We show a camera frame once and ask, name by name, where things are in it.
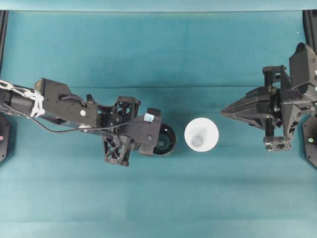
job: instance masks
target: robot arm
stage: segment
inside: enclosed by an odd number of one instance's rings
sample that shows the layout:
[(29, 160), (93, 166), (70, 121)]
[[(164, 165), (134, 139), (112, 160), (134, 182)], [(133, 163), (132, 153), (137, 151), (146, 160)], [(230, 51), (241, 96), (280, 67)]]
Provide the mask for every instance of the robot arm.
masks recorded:
[[(0, 81), (0, 112), (9, 116), (25, 116), (50, 132), (82, 131), (102, 138), (106, 162), (129, 166), (130, 151), (151, 156), (157, 147), (162, 124), (160, 111), (148, 109), (138, 116), (141, 102), (133, 97), (119, 96), (113, 106), (87, 100), (74, 95), (68, 86), (45, 78), (30, 89)], [(53, 131), (40, 124), (41, 117), (54, 124), (72, 127)]]
[[(295, 128), (301, 118), (304, 115), (312, 115), (315, 118), (316, 115), (315, 52), (300, 43), (289, 63), (290, 76), (283, 65), (264, 67), (264, 86), (248, 92), (245, 97), (221, 111), (225, 117), (241, 120), (265, 130), (264, 144), (270, 152), (289, 150)], [(280, 82), (280, 88), (274, 86), (277, 82)], [(274, 130), (281, 126), (283, 136), (274, 136)]]

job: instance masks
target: teal table surface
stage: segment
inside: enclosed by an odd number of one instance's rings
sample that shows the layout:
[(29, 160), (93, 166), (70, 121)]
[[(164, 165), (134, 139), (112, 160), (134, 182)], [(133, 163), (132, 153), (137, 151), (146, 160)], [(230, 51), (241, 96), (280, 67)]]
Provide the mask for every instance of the teal table surface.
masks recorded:
[[(118, 167), (104, 162), (98, 136), (9, 118), (0, 238), (315, 237), (317, 170), (300, 126), (291, 151), (268, 153), (263, 131), (220, 115), (304, 41), (301, 11), (11, 12), (2, 79), (32, 87), (46, 77), (106, 105), (136, 97), (140, 114), (162, 110), (178, 140), (169, 157), (132, 152)], [(197, 117), (219, 129), (206, 153), (183, 137)]]

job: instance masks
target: black cable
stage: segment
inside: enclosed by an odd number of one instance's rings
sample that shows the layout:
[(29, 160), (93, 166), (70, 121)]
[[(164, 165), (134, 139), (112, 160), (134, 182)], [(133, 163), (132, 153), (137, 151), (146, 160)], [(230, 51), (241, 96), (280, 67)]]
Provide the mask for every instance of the black cable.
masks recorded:
[(121, 123), (121, 124), (117, 124), (117, 125), (113, 125), (113, 126), (108, 126), (108, 127), (86, 127), (86, 128), (76, 128), (76, 129), (70, 129), (70, 130), (51, 130), (49, 128), (47, 128), (46, 126), (44, 126), (42, 123), (40, 123), (38, 120), (30, 117), (29, 115), (27, 115), (26, 113), (24, 112), (21, 112), (17, 109), (14, 109), (12, 108), (11, 106), (9, 106), (8, 104), (6, 103), (3, 103), (3, 105), (5, 105), (7, 108), (9, 108), (10, 110), (16, 112), (16, 113), (19, 113), (19, 114), (22, 114), (24, 115), (25, 117), (31, 119), (33, 122), (35, 122), (37, 125), (41, 126), (42, 128), (44, 128), (45, 130), (51, 132), (51, 133), (69, 133), (69, 132), (74, 132), (74, 131), (83, 131), (83, 130), (109, 130), (109, 129), (113, 129), (113, 128), (117, 128), (117, 127), (120, 127), (120, 126), (123, 126), (123, 125), (129, 125), (131, 124), (132, 122), (124, 122), (124, 123)]

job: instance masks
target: white plastic cup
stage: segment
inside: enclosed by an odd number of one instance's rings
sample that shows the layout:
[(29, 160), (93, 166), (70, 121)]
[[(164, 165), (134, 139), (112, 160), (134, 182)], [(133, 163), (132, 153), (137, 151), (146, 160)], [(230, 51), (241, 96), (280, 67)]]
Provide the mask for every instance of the white plastic cup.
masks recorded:
[(212, 120), (196, 118), (187, 124), (184, 137), (187, 145), (192, 150), (206, 152), (218, 143), (219, 131)]

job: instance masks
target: white zip tie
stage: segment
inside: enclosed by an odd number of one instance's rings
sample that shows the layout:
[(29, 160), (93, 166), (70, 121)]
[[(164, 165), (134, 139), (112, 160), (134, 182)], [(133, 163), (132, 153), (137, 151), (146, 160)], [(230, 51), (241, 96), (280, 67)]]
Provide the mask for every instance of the white zip tie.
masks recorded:
[(43, 115), (45, 113), (45, 110), (43, 109), (43, 100), (44, 97), (41, 95), (41, 93), (37, 90), (34, 90), (32, 92), (31, 90), (27, 88), (19, 88), (15, 87), (13, 84), (1, 80), (0, 79), (0, 88), (8, 90), (8, 91), (13, 91), (16, 92), (17, 94), (21, 95), (22, 97), (29, 98), (34, 101), (34, 106), (32, 109), (32, 112), (30, 114), (30, 117), (35, 117), (37, 118), (40, 115)]

